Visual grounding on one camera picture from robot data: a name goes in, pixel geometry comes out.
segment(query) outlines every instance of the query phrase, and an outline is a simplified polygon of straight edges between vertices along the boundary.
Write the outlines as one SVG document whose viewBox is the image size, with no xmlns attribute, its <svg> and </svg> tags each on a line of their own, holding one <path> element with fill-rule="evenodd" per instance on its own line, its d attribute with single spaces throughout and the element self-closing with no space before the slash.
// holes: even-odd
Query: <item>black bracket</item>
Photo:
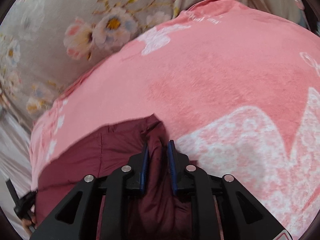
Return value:
<svg viewBox="0 0 320 240">
<path fill-rule="evenodd" d="M 190 165 L 172 140 L 168 160 L 174 194 L 191 199 L 193 240 L 273 240 L 285 230 L 234 176 Z"/>
<path fill-rule="evenodd" d="M 31 240 L 95 240 L 101 207 L 101 240 L 127 239 L 126 210 L 130 198 L 143 196 L 148 171 L 148 147 L 130 157 L 127 165 L 109 176 L 85 176 L 52 210 L 31 235 Z"/>
<path fill-rule="evenodd" d="M 13 199 L 13 202 L 15 204 L 14 212 L 17 215 L 19 219 L 26 219 L 31 221 L 32 212 L 31 208 L 36 202 L 36 191 L 30 191 L 26 195 L 24 195 L 22 198 L 19 199 L 18 194 L 11 182 L 10 179 L 8 179 L 6 182 L 8 191 Z M 34 223 L 29 226 L 30 231 L 33 233 L 35 231 L 35 225 Z"/>
<path fill-rule="evenodd" d="M 234 176 L 208 175 L 191 165 L 187 155 L 177 152 L 172 140 L 167 155 L 173 194 L 181 201 L 191 202 L 192 240 L 273 240 L 284 231 L 287 234 Z M 145 144 L 140 154 L 131 156 L 127 165 L 109 176 L 85 176 L 30 239 L 95 240 L 105 195 L 100 240 L 127 240 L 127 204 L 142 197 L 146 190 L 148 157 Z"/>
</svg>

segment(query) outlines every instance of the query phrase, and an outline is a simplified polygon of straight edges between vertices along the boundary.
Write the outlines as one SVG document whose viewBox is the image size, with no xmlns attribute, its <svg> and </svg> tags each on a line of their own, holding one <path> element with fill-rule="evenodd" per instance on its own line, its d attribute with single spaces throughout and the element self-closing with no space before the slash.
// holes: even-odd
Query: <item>white floral pattern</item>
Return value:
<svg viewBox="0 0 320 240">
<path fill-rule="evenodd" d="M 94 42 L 107 51 L 119 50 L 137 32 L 138 24 L 122 8 L 112 8 L 93 30 Z"/>
<path fill-rule="evenodd" d="M 39 98 L 48 103 L 52 103 L 54 99 L 54 95 L 51 93 L 49 89 L 47 89 L 43 84 L 37 83 L 32 85 L 32 96 L 34 98 Z"/>
<path fill-rule="evenodd" d="M 300 52 L 300 57 L 302 57 L 310 67 L 313 67 L 320 77 L 320 65 L 306 52 Z"/>
<path fill-rule="evenodd" d="M 44 3 L 38 1 L 35 6 L 25 10 L 20 23 L 19 36 L 21 39 L 33 41 L 37 38 L 36 32 L 44 21 Z"/>
<path fill-rule="evenodd" d="M 164 27 L 159 31 L 156 27 L 148 30 L 137 38 L 138 41 L 144 41 L 146 43 L 146 47 L 141 52 L 141 55 L 148 55 L 167 45 L 170 42 L 170 37 L 167 34 L 190 27 L 190 25 L 175 24 L 170 27 Z"/>
<path fill-rule="evenodd" d="M 56 129 L 55 129 L 55 131 L 54 131 L 54 135 L 56 135 L 57 134 L 57 132 L 58 132 L 58 130 L 62 127 L 62 125 L 63 125 L 63 123 L 64 123 L 64 117 L 65 117 L 65 115 L 61 115 L 59 118 L 58 118 L 58 121 L 57 121 L 57 127 L 56 127 Z"/>
<path fill-rule="evenodd" d="M 169 20 L 171 20 L 170 15 L 159 11 L 159 12 L 156 12 L 154 15 L 147 16 L 147 25 L 148 25 L 148 27 L 153 27 L 153 26 L 159 25 L 161 23 L 167 22 Z"/>
<path fill-rule="evenodd" d="M 62 113 L 63 107 L 64 107 L 67 103 L 68 103 L 68 99 L 64 99 L 64 100 L 62 101 L 62 106 L 61 106 L 60 109 L 59 109 L 59 114 Z"/>
<path fill-rule="evenodd" d="M 20 78 L 20 73 L 17 71 L 12 71 L 7 76 L 7 83 L 9 94 L 15 95 L 16 93 L 20 92 L 22 89 L 22 81 Z"/>
<path fill-rule="evenodd" d="M 51 140 L 51 142 L 49 144 L 47 156 L 46 156 L 46 161 L 47 162 L 50 160 L 50 157 L 53 154 L 56 145 L 57 145 L 57 140 Z"/>
<path fill-rule="evenodd" d="M 45 104 L 46 102 L 40 100 L 39 98 L 30 97 L 27 102 L 26 109 L 29 114 L 37 114 L 39 111 L 45 108 Z"/>
<path fill-rule="evenodd" d="M 254 106 L 241 107 L 179 138 L 176 147 L 191 160 L 198 160 L 209 174 L 235 175 L 293 239 L 298 239 L 320 205 L 320 196 L 316 194 L 320 174 L 319 120 L 320 94 L 309 88 L 307 106 L 290 154 L 277 126 Z M 299 212 L 296 217 L 287 215 L 293 209 Z"/>
<path fill-rule="evenodd" d="M 7 62 L 12 67 L 17 67 L 18 62 L 20 61 L 20 44 L 17 40 L 13 39 L 7 49 L 5 55 Z"/>
<path fill-rule="evenodd" d="M 93 47 L 92 33 L 92 26 L 78 17 L 75 22 L 68 27 L 65 32 L 63 44 L 67 48 L 67 54 L 72 59 L 81 59 L 90 53 Z"/>
</svg>

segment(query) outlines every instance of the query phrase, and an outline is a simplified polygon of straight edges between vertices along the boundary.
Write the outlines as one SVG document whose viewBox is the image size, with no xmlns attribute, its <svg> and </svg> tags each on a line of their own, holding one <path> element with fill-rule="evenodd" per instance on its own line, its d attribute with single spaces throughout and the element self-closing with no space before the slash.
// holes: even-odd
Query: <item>maroon cloth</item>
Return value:
<svg viewBox="0 0 320 240">
<path fill-rule="evenodd" d="M 41 173 L 36 197 L 40 224 L 84 176 L 103 177 L 127 164 L 148 141 L 149 176 L 145 196 L 129 207 L 130 239 L 183 239 L 191 236 L 190 204 L 172 194 L 164 125 L 154 116 L 99 128 L 66 150 Z"/>
</svg>

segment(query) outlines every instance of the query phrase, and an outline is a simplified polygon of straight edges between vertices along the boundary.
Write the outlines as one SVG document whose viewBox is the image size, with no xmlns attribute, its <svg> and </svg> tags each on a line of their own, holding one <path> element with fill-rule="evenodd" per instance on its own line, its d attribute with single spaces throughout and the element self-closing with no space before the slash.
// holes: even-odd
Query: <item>pillow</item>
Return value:
<svg viewBox="0 0 320 240">
<path fill-rule="evenodd" d="M 32 123 L 78 77 L 201 0 L 17 0 L 0 26 L 2 104 Z"/>
</svg>

